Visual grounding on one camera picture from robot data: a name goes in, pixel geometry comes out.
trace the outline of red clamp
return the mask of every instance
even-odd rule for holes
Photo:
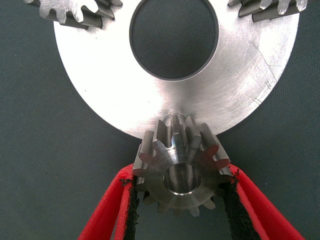
[[[132,168],[132,164],[123,168],[113,179],[79,240],[109,240],[114,227],[114,239],[124,239],[133,189]],[[242,170],[234,165],[230,165],[230,170],[238,180],[236,192],[240,201],[262,240],[304,239]]]

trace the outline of center hole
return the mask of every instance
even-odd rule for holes
[[[218,23],[208,0],[143,0],[131,21],[130,44],[139,64],[164,80],[202,70],[217,45]]]
[[[199,187],[201,175],[190,164],[179,163],[171,166],[164,176],[164,185],[176,195],[187,195]]]

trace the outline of aluminum plate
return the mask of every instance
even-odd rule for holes
[[[137,62],[130,24],[141,0],[113,7],[115,21],[89,30],[54,24],[60,56],[74,87],[104,120],[142,138],[173,113],[192,115],[222,133],[251,114],[279,80],[295,42],[299,15],[253,22],[239,18],[240,4],[209,0],[218,42],[207,65],[178,81],[157,78]]]

